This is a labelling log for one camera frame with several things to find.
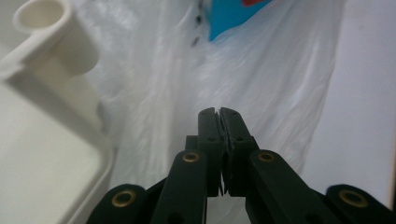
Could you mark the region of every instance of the screw hole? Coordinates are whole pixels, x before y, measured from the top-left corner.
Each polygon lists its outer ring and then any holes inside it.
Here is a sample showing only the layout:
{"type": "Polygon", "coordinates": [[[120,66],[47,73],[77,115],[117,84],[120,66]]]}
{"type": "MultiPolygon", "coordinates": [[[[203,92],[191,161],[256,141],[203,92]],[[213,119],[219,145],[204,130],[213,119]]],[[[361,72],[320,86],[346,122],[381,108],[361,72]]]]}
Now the screw hole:
{"type": "Polygon", "coordinates": [[[132,190],[126,189],[114,195],[113,198],[111,199],[111,203],[115,207],[125,207],[133,203],[135,199],[136,199],[136,194],[132,190]]]}
{"type": "Polygon", "coordinates": [[[309,224],[324,224],[324,220],[322,217],[318,216],[317,214],[308,214],[305,217],[306,221],[309,224]]]}
{"type": "Polygon", "coordinates": [[[180,213],[174,213],[169,216],[168,224],[183,224],[184,217],[180,213]]]}

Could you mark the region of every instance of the brass screw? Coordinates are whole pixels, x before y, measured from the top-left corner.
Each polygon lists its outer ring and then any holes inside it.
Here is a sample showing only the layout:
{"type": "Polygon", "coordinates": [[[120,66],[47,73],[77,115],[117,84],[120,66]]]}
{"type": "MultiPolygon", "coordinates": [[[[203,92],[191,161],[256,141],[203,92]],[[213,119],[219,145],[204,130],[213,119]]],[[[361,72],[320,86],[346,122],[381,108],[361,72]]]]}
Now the brass screw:
{"type": "Polygon", "coordinates": [[[135,199],[136,199],[136,193],[130,189],[125,189],[114,195],[113,198],[111,199],[111,203],[113,203],[115,207],[125,207],[131,203],[134,203],[135,199]],[[121,198],[122,196],[127,196],[127,197],[129,196],[129,198],[127,200],[123,200],[121,198]]]}
{"type": "Polygon", "coordinates": [[[275,160],[275,156],[268,152],[262,152],[259,154],[259,160],[265,162],[272,162],[275,160]]]}
{"type": "Polygon", "coordinates": [[[341,189],[338,195],[344,203],[355,207],[364,208],[369,204],[363,196],[353,190],[341,189]]]}
{"type": "Polygon", "coordinates": [[[186,162],[196,162],[199,160],[199,155],[195,152],[189,152],[183,155],[183,161],[186,162]]]}

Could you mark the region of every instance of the blue object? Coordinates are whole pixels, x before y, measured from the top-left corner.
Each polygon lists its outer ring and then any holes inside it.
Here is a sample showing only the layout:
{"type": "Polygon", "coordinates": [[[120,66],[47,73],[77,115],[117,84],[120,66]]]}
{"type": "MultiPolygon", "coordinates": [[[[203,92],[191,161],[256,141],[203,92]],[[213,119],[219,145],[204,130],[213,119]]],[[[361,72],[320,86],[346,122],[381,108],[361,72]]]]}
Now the blue object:
{"type": "Polygon", "coordinates": [[[252,17],[270,0],[211,0],[204,5],[210,23],[209,41],[224,31],[240,25],[252,17]]]}

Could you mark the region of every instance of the white wall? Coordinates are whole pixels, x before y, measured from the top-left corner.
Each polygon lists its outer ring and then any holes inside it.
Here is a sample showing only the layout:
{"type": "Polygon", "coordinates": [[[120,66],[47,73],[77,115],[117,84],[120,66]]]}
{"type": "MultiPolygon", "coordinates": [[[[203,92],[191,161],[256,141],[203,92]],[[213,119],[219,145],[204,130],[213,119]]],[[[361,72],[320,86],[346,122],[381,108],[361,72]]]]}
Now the white wall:
{"type": "Polygon", "coordinates": [[[391,206],[396,1],[347,1],[341,29],[326,105],[302,177],[320,192],[345,183],[391,206]]]}

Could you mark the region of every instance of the white plastic tray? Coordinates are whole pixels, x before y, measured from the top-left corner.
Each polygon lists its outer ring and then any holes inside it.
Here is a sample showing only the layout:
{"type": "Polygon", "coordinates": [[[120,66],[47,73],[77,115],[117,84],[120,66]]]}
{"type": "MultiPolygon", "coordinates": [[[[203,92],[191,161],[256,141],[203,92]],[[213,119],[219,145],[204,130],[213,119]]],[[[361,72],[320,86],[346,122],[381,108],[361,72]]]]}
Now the white plastic tray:
{"type": "Polygon", "coordinates": [[[84,222],[113,162],[83,76],[98,54],[67,0],[0,5],[0,223],[84,222]]]}

